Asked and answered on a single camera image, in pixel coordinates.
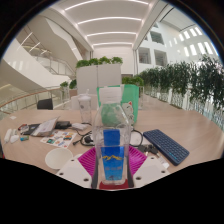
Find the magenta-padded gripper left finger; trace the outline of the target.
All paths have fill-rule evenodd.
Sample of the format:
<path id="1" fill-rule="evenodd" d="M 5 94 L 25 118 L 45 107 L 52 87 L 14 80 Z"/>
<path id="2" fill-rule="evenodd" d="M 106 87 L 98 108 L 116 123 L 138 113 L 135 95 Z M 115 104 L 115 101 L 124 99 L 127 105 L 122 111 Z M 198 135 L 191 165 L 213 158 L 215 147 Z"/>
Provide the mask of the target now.
<path id="1" fill-rule="evenodd" d="M 89 149 L 70 159 L 58 172 L 57 176 L 84 188 L 97 188 L 96 150 Z"/>

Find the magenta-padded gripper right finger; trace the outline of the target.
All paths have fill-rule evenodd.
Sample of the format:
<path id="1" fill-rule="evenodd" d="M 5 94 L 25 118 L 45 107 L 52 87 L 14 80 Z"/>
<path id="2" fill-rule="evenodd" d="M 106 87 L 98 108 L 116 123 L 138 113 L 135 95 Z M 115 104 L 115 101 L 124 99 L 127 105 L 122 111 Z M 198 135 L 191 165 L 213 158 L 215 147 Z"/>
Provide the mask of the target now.
<path id="1" fill-rule="evenodd" d="M 146 156 L 138 149 L 129 147 L 128 185 L 140 188 L 169 175 L 169 171 L 155 156 Z"/>

